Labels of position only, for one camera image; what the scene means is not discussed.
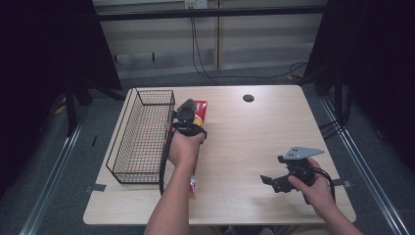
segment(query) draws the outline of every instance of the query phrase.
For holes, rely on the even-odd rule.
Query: black cable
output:
[[[335,127],[337,128],[334,132],[332,132],[328,136],[323,137],[324,139],[327,139],[327,138],[335,135],[339,130],[343,130],[346,127],[346,124],[347,124],[348,119],[350,117],[351,98],[352,98],[351,91],[350,91],[349,88],[347,88],[346,108],[343,111],[343,114],[340,117],[340,119],[337,118],[337,119],[335,119],[335,120],[333,120],[333,121],[331,121],[329,123],[326,123],[326,124],[323,124],[323,125],[319,125],[318,126],[320,129],[324,129],[324,128],[332,125],[329,130],[331,130],[331,129],[335,128]],[[326,133],[329,132],[329,130],[327,130],[326,132],[322,133],[322,135],[324,136]]]
[[[165,174],[165,166],[167,164],[168,155],[170,153],[170,146],[171,141],[173,140],[173,135],[176,132],[176,129],[173,130],[172,123],[170,124],[170,128],[167,133],[167,139],[164,146],[164,151],[161,157],[161,163],[160,163],[160,170],[159,170],[159,189],[160,194],[162,195],[164,193],[164,174]]]
[[[214,79],[217,79],[217,78],[232,78],[232,77],[237,77],[237,78],[238,77],[241,77],[241,78],[257,78],[257,79],[277,78],[277,77],[280,77],[280,76],[292,74],[293,71],[296,71],[296,70],[302,68],[303,66],[307,65],[307,62],[297,62],[297,63],[294,63],[294,64],[292,64],[290,66],[290,70],[289,71],[284,72],[284,73],[281,73],[281,74],[278,74],[278,75],[273,75],[273,76],[240,76],[240,75],[233,75],[233,76],[211,76],[211,75],[209,75],[206,72],[205,67],[203,65],[203,62],[202,62],[201,53],[200,53],[200,50],[199,50],[198,37],[197,37],[197,32],[196,32],[196,24],[195,24],[195,19],[194,18],[191,18],[191,23],[192,23],[192,39],[193,39],[193,43],[192,43],[192,46],[193,46],[193,53],[192,53],[192,55],[193,55],[193,65],[194,65],[194,67],[196,69],[196,72],[199,75],[204,76],[204,77],[207,77],[210,81],[212,81],[212,82],[214,82],[216,84],[225,85],[223,83],[220,83],[220,82],[217,82],[217,81],[214,80]],[[201,64],[201,67],[202,67],[202,71],[203,72],[201,72],[201,71],[198,70],[198,68],[196,66],[196,63],[195,63],[195,44],[196,44],[196,47],[197,47],[199,62]]]
[[[333,183],[332,177],[330,177],[330,174],[327,173],[326,170],[317,167],[313,168],[313,172],[323,175],[329,181],[330,192],[332,193],[333,200],[336,202],[335,185]]]

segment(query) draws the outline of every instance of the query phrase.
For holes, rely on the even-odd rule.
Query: black stand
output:
[[[110,89],[101,87],[100,85],[95,84],[94,82],[90,80],[87,80],[87,79],[75,80],[75,81],[68,80],[66,91],[65,91],[65,96],[67,99],[67,108],[68,108],[68,121],[69,121],[69,129],[68,129],[67,136],[71,136],[73,134],[73,131],[75,130],[76,123],[77,123],[73,95],[76,97],[77,101],[79,102],[81,106],[91,105],[94,98],[89,93],[88,87],[94,87],[94,89],[118,101],[125,100],[124,96],[116,94]]]
[[[342,73],[339,69],[336,71],[336,81],[335,81],[335,115],[338,121],[338,124],[341,128],[345,125],[344,115],[343,115],[343,88],[342,88]]]

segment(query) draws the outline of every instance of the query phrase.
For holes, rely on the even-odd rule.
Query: gray floor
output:
[[[289,70],[290,66],[280,65],[208,71],[209,76],[226,76],[214,78],[215,82],[196,72],[180,73],[178,70],[170,70],[167,74],[157,76],[124,77],[121,80],[123,90],[119,93],[125,94],[131,87],[219,85],[218,83],[222,85],[292,84],[293,81],[287,79],[285,75],[275,77]],[[306,84],[303,91],[317,123],[330,122],[320,97],[315,94],[314,85]],[[95,97],[93,104],[90,107],[77,107],[79,114],[86,113],[85,121],[37,234],[143,233],[144,228],[140,226],[89,226],[83,223],[82,216],[89,199],[89,194],[84,192],[84,189],[95,182],[122,107],[122,102],[95,91],[91,93]],[[333,99],[333,92],[328,98]],[[68,120],[65,112],[58,116],[48,116],[43,126],[38,148],[33,153],[30,163],[25,167],[18,182],[0,201],[0,234],[20,233],[66,141]],[[409,170],[400,161],[393,146],[378,138],[373,122],[354,102],[352,102],[347,128],[405,225],[409,231],[415,232],[415,224],[411,222],[415,220],[413,200],[415,172]],[[341,178],[352,183],[352,187],[347,188],[346,191],[357,214],[355,224],[365,234],[393,234],[340,137],[338,135],[329,137],[326,139],[326,144]],[[240,234],[255,231],[248,227],[237,227],[237,229]]]

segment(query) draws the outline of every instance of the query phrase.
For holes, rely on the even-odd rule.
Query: electrical outlet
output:
[[[184,9],[196,9],[196,0],[185,0]]]
[[[196,9],[207,9],[208,0],[196,0]]]

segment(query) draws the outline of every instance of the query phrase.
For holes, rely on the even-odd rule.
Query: forearm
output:
[[[330,231],[334,235],[360,235],[362,234],[353,223],[338,209],[322,216]]]
[[[189,232],[189,180],[193,168],[181,165],[174,169],[162,194],[145,234],[188,234]]]

